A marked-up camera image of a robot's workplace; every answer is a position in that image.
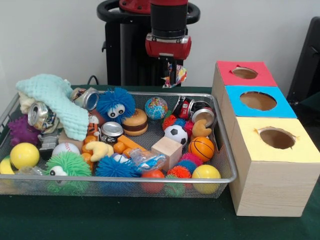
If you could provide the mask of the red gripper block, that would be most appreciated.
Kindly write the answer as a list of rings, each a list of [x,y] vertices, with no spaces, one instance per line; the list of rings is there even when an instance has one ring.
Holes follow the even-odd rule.
[[[171,73],[170,73],[170,85],[173,87],[176,84],[177,79],[177,61],[185,60],[191,50],[192,39],[186,35],[177,39],[161,39],[156,38],[152,34],[147,34],[145,38],[146,52],[150,57],[171,57]],[[160,79],[162,85],[166,83],[165,78],[168,75],[168,61],[166,58],[160,59]]]

